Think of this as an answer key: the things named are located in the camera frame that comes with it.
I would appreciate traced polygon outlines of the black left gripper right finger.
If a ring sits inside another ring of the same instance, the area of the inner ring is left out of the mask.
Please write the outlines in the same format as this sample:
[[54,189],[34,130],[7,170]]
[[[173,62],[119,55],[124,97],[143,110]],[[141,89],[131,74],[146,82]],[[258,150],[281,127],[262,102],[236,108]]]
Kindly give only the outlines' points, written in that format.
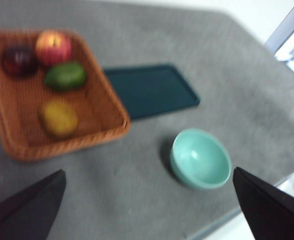
[[294,240],[294,197],[241,167],[233,172],[240,208],[257,240]]

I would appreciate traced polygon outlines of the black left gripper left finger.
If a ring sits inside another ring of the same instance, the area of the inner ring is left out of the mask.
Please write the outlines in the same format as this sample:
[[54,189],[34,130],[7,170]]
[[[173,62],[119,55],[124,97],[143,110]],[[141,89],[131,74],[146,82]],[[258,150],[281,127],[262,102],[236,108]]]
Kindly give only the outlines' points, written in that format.
[[0,202],[0,240],[45,240],[66,187],[58,170]]

